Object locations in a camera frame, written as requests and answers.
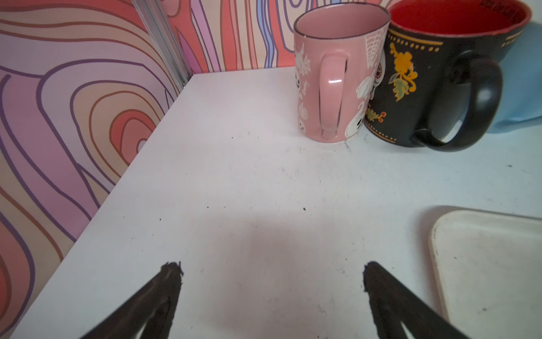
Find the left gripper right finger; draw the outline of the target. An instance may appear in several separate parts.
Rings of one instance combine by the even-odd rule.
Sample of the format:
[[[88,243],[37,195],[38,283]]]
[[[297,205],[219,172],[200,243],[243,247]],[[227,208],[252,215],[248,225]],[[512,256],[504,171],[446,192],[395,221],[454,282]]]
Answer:
[[[368,293],[379,338],[466,338],[433,311],[379,263],[365,265],[364,289]]]

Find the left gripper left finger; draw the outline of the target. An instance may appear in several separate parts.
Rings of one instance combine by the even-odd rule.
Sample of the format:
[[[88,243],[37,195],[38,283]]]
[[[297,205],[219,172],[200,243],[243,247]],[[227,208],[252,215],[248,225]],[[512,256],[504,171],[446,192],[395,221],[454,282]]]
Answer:
[[[157,275],[83,337],[168,338],[182,278],[180,262],[166,263]]]

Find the black skull mug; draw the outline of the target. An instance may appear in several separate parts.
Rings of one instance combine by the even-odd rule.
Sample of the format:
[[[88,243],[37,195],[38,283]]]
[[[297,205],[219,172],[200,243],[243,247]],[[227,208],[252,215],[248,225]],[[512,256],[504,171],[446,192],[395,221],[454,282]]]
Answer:
[[[364,117],[388,143],[455,152],[488,131],[500,63],[532,19],[522,1],[398,1]]]

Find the pink mug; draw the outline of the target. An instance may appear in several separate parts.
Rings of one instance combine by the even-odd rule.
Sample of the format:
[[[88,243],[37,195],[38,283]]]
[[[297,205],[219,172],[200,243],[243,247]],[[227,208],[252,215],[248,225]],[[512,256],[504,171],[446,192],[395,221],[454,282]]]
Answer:
[[[338,143],[361,128],[391,22],[378,4],[330,4],[294,23],[300,130]]]

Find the light blue mug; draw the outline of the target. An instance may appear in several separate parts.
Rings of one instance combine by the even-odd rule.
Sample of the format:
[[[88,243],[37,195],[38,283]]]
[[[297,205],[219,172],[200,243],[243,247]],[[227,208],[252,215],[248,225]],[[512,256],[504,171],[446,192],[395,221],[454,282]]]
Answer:
[[[530,22],[501,63],[503,95],[490,134],[541,125],[541,24]]]

